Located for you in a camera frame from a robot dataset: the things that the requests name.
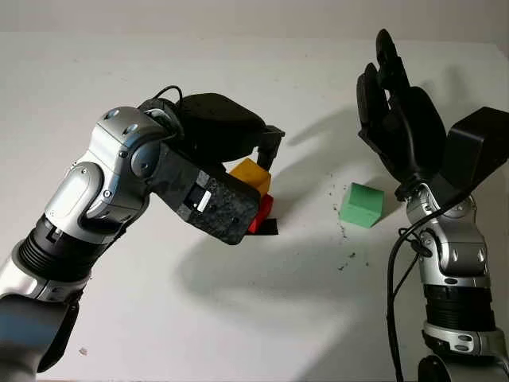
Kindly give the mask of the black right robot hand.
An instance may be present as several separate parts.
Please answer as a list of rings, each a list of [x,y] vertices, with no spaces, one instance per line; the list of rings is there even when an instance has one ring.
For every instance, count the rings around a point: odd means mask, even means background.
[[[424,89],[409,82],[389,32],[375,40],[378,64],[359,75],[359,137],[400,184],[431,178],[441,167],[445,127]]]

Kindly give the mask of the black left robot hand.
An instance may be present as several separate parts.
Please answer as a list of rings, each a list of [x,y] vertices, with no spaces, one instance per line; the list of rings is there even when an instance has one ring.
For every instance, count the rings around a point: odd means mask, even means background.
[[[187,95],[177,103],[184,129],[183,151],[207,163],[244,158],[258,150],[257,164],[269,170],[285,132],[232,99],[217,93]]]

